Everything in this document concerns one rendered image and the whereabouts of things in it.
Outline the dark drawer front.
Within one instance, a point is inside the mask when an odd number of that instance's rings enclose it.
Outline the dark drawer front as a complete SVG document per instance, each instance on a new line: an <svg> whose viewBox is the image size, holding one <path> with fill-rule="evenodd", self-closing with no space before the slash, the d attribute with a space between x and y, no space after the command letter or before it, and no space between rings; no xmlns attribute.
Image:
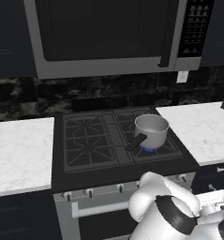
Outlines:
<svg viewBox="0 0 224 240"><path fill-rule="evenodd" d="M224 163L202 166L195 174L191 189L194 194L224 189L224 172L217 172L217 167Z"/></svg>

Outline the blue burner flame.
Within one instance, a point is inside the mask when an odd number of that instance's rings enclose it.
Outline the blue burner flame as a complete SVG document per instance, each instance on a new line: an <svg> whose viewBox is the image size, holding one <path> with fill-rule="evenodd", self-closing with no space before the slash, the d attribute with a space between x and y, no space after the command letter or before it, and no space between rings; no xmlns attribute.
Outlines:
<svg viewBox="0 0 224 240"><path fill-rule="evenodd" d="M156 150L158 149L158 148L154 148L154 149L153 148L145 148L145 147L142 147L141 145L140 145L140 148L142 151L150 152L150 153L155 153Z"/></svg>

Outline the black microwave door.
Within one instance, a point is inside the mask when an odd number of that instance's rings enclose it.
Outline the black microwave door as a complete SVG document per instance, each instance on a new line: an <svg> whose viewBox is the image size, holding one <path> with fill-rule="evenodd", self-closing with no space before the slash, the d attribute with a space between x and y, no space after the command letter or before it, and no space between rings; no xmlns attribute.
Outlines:
<svg viewBox="0 0 224 240"><path fill-rule="evenodd" d="M35 0L47 61L161 58L168 0Z"/></svg>

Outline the black oven door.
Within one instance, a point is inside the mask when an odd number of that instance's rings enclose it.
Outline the black oven door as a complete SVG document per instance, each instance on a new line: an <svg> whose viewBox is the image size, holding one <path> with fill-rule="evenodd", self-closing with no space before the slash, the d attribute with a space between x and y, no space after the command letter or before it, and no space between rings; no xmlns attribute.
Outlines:
<svg viewBox="0 0 224 240"><path fill-rule="evenodd" d="M127 240L137 226L128 210L73 217L70 202L56 202L63 240Z"/></svg>

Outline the black and steel stove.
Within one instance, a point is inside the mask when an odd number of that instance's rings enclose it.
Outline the black and steel stove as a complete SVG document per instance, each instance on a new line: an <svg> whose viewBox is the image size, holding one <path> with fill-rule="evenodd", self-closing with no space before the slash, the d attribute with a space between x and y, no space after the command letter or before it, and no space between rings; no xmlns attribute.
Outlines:
<svg viewBox="0 0 224 240"><path fill-rule="evenodd" d="M157 113L153 108L124 108L107 111L75 112L54 117L52 153L52 193L55 202L67 201L80 209L128 202L137 190L136 181L146 172L164 175L191 188L198 162L172 130L155 153L138 146L127 151L134 139L134 120L142 114ZM185 173L187 182L176 178ZM116 185L124 184L120 193ZM92 188L93 198L84 191Z"/></svg>

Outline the dark wall cupboard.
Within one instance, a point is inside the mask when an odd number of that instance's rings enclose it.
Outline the dark wall cupboard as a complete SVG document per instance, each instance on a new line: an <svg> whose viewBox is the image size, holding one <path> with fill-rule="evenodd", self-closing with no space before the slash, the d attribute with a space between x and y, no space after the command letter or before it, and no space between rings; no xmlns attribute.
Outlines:
<svg viewBox="0 0 224 240"><path fill-rule="evenodd" d="M224 65L224 0L215 0L202 51L202 67Z"/></svg>
<svg viewBox="0 0 224 240"><path fill-rule="evenodd" d="M0 0L0 79L36 75L23 0Z"/></svg>

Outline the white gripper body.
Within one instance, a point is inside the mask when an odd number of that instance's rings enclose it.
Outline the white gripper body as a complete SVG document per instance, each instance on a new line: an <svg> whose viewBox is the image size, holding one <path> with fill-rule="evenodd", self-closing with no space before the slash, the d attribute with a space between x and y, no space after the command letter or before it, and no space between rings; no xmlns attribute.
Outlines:
<svg viewBox="0 0 224 240"><path fill-rule="evenodd" d="M213 205L215 207L224 206L224 189L214 190L197 194L201 207Z"/></svg>

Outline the dark base cupboard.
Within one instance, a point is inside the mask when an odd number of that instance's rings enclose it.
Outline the dark base cupboard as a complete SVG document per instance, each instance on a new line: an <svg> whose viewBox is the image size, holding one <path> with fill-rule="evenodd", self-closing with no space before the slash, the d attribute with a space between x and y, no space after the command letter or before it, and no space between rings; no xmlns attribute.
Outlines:
<svg viewBox="0 0 224 240"><path fill-rule="evenodd" d="M0 240L63 240L52 192L0 197Z"/></svg>

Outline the steel microwave oven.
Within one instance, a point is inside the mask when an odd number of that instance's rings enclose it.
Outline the steel microwave oven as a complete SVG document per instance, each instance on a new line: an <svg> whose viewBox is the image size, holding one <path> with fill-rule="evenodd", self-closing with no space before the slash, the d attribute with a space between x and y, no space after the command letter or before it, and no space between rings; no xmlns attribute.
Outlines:
<svg viewBox="0 0 224 240"><path fill-rule="evenodd" d="M215 0L179 0L170 64L158 57L47 61L44 57L35 0L23 0L40 79L190 71L199 68Z"/></svg>

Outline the white wall socket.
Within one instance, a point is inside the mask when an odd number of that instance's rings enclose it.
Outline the white wall socket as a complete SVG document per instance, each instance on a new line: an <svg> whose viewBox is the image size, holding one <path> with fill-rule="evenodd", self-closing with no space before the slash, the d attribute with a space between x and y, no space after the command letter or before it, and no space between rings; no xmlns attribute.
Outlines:
<svg viewBox="0 0 224 240"><path fill-rule="evenodd" d="M187 71L179 71L177 74L177 83L185 83L187 81L188 72Z"/></svg>

